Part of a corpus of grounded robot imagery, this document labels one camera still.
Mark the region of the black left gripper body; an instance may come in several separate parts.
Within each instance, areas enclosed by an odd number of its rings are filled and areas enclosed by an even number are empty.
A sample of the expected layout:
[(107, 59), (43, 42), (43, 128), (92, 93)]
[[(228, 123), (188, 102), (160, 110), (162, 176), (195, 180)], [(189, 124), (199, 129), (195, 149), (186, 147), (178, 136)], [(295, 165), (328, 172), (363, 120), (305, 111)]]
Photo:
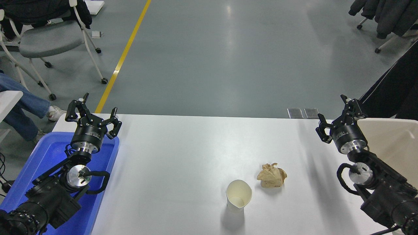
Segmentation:
[(106, 126), (98, 127), (83, 122), (78, 122), (71, 141), (73, 148), (81, 147), (82, 143), (92, 144), (95, 148), (101, 148), (108, 129)]

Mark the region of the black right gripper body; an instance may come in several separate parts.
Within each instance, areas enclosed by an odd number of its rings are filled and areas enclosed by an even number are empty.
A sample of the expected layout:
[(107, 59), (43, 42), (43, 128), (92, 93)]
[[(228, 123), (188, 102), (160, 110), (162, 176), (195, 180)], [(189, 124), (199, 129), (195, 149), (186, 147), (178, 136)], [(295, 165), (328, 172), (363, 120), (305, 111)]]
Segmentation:
[(332, 123), (333, 129), (330, 130), (330, 135), (336, 147), (343, 147), (347, 143), (354, 142), (354, 145), (359, 147), (365, 146), (365, 136), (356, 124), (345, 125), (341, 122)]

